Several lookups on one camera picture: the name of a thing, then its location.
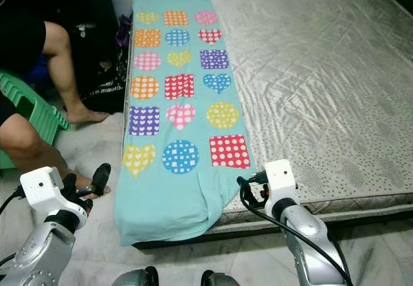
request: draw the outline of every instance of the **polka dot shape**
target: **polka dot shape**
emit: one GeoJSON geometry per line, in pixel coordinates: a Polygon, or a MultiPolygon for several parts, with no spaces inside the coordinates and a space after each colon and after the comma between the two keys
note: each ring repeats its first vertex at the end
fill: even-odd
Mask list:
{"type": "Polygon", "coordinates": [[[231,77],[228,74],[207,74],[204,76],[204,85],[220,94],[231,85],[231,77]]]}
{"type": "Polygon", "coordinates": [[[161,57],[154,52],[143,52],[135,56],[134,64],[140,71],[153,71],[161,66],[161,57]]]}
{"type": "Polygon", "coordinates": [[[185,12],[173,10],[163,12],[163,23],[165,26],[187,26],[188,18],[185,12]]]}
{"type": "Polygon", "coordinates": [[[167,61],[177,68],[181,68],[183,65],[191,61],[191,52],[184,50],[182,52],[170,52],[167,57],[167,61]]]}
{"type": "Polygon", "coordinates": [[[215,102],[206,112],[209,123],[220,129],[228,129],[235,126],[239,119],[238,109],[229,102],[215,102]]]}
{"type": "Polygon", "coordinates": [[[198,161],[198,148],[184,139],[169,144],[162,155],[163,165],[174,174],[189,173],[196,167],[198,161]]]}
{"type": "Polygon", "coordinates": [[[132,82],[130,94],[138,100],[147,100],[159,92],[159,82],[151,76],[138,76],[132,82]]]}
{"type": "Polygon", "coordinates": [[[161,46],[160,29],[142,30],[138,29],[135,33],[136,47],[159,47],[161,46]]]}
{"type": "Polygon", "coordinates": [[[154,162],[156,156],[155,146],[145,145],[141,149],[133,145],[127,145],[123,153],[122,164],[137,178],[142,171],[154,162]]]}
{"type": "Polygon", "coordinates": [[[200,30],[198,32],[198,37],[204,41],[206,44],[213,45],[217,43],[221,37],[222,32],[218,29],[213,30],[200,30]]]}
{"type": "Polygon", "coordinates": [[[209,139],[212,166],[247,169],[250,167],[245,138],[241,134],[233,136],[213,136],[209,139]]]}
{"type": "Polygon", "coordinates": [[[189,41],[189,33],[185,30],[173,29],[166,33],[166,42],[172,46],[183,46],[189,41]]]}
{"type": "Polygon", "coordinates": [[[196,13],[195,20],[201,25],[212,26],[217,22],[218,17],[214,12],[205,10],[205,11],[196,13]]]}
{"type": "Polygon", "coordinates": [[[140,22],[146,25],[150,25],[151,23],[157,21],[159,16],[157,15],[157,13],[140,12],[136,14],[136,18],[140,22]]]}
{"type": "Polygon", "coordinates": [[[179,130],[189,124],[195,117],[195,108],[191,104],[180,107],[178,104],[172,105],[166,110],[166,118],[179,130]]]}
{"type": "Polygon", "coordinates": [[[175,100],[179,97],[193,97],[194,75],[178,74],[165,78],[165,99],[175,100]]]}
{"type": "Polygon", "coordinates": [[[228,68],[230,65],[226,50],[201,50],[199,54],[203,69],[228,68]]]}
{"type": "Polygon", "coordinates": [[[130,107],[129,134],[155,136],[159,133],[159,107],[130,107]]]}

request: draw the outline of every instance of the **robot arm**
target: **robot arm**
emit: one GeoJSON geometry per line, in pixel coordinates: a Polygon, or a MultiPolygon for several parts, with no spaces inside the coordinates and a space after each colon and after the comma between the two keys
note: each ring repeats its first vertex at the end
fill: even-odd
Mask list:
{"type": "MultiPolygon", "coordinates": [[[[276,221],[310,240],[345,270],[344,260],[341,259],[336,246],[329,240],[325,223],[300,205],[296,182],[288,160],[282,159],[267,163],[264,172],[257,173],[248,181],[239,178],[238,182],[243,186],[248,183],[267,184],[264,193],[261,193],[265,200],[261,203],[253,200],[255,209],[259,208],[260,204],[264,205],[267,216],[273,216],[276,221]]],[[[248,186],[246,198],[252,199],[252,193],[249,190],[248,186]]],[[[288,248],[294,255],[298,278],[302,286],[347,285],[342,275],[325,257],[297,236],[282,230],[288,248]]]]}
{"type": "Polygon", "coordinates": [[[28,203],[47,217],[16,252],[1,286],[57,285],[72,256],[74,232],[85,225],[92,208],[92,200],[83,201],[79,194],[103,194],[109,173],[110,165],[101,165],[87,190],[76,190],[75,175],[62,181],[56,168],[44,167],[21,176],[28,203]]]}

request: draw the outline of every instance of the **purple square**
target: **purple square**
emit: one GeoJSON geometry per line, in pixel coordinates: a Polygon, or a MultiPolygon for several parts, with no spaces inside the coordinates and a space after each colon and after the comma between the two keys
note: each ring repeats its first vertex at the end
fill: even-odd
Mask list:
{"type": "Polygon", "coordinates": [[[130,107],[129,134],[155,136],[159,133],[159,107],[130,107]]]}
{"type": "Polygon", "coordinates": [[[228,68],[228,54],[226,50],[201,50],[201,67],[203,69],[228,68]]]}

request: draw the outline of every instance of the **mattress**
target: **mattress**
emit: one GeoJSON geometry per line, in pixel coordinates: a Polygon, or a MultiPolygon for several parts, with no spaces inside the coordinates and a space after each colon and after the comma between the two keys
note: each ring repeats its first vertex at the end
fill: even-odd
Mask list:
{"type": "MultiPolygon", "coordinates": [[[[258,169],[289,159],[326,221],[413,210],[412,16],[394,0],[212,2],[258,169]]],[[[208,233],[266,227],[236,196],[208,233]]]]}

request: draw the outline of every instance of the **blue heart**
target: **blue heart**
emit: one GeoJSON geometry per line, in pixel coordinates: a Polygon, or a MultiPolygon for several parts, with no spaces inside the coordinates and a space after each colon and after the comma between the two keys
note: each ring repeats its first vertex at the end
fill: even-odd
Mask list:
{"type": "Polygon", "coordinates": [[[182,46],[189,41],[189,33],[185,30],[173,29],[166,33],[166,42],[172,46],[182,46]]]}
{"type": "Polygon", "coordinates": [[[220,94],[226,87],[231,85],[231,77],[228,74],[207,74],[204,76],[204,85],[220,94]]]}

